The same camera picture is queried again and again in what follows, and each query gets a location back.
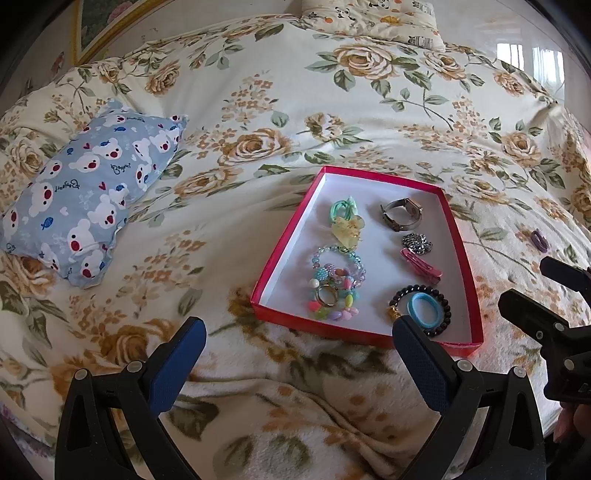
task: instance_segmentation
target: gold charm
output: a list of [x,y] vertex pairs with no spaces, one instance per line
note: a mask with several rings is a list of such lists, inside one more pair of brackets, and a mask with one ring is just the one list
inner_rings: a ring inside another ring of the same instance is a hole
[[345,248],[355,250],[359,243],[361,229],[364,226],[365,222],[359,215],[355,215],[351,220],[337,217],[335,218],[335,222],[330,226],[330,230]]

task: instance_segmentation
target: black clamp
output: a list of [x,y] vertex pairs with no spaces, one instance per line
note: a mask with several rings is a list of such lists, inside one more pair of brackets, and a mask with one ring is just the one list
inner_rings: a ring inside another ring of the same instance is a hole
[[[578,291],[591,305],[591,273],[552,257],[540,262],[540,271],[565,287]],[[559,315],[516,290],[499,298],[501,316],[541,344],[550,400],[591,404],[591,326],[570,328]]]

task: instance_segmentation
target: blue pillow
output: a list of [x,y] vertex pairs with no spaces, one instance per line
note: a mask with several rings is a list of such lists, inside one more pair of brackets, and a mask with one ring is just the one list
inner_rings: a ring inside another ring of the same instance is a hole
[[0,247],[38,258],[73,285],[98,285],[128,204],[172,159],[184,118],[147,116],[110,101],[40,171],[2,220]]

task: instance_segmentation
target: screw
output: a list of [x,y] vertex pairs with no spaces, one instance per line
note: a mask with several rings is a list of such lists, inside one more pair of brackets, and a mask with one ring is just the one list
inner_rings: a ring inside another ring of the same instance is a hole
[[525,369],[522,368],[522,367],[514,367],[513,368],[513,373],[515,375],[517,375],[519,378],[525,378],[525,375],[526,375]]
[[86,368],[80,368],[74,374],[74,378],[77,380],[84,380],[87,375],[88,375],[88,370]]
[[144,364],[142,362],[139,360],[134,360],[133,362],[127,364],[127,371],[134,374],[142,370],[143,366]]
[[468,360],[459,360],[457,363],[457,367],[464,372],[472,370],[472,366],[473,365]]

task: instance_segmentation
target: blue rubber band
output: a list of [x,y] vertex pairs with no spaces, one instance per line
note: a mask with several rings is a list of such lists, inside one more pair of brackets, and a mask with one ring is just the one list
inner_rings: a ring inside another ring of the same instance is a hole
[[[425,300],[428,304],[430,304],[434,309],[437,315],[437,319],[434,322],[427,323],[422,321],[419,316],[417,315],[415,303],[419,300]],[[410,297],[408,304],[408,314],[411,318],[419,325],[419,327],[425,330],[431,330],[434,328],[439,327],[443,323],[443,307],[441,304],[434,299],[431,295],[424,292],[417,292],[413,296]]]
[[353,197],[334,202],[330,207],[330,223],[335,223],[338,216],[343,217],[345,220],[351,220],[355,215],[357,215],[357,204]]

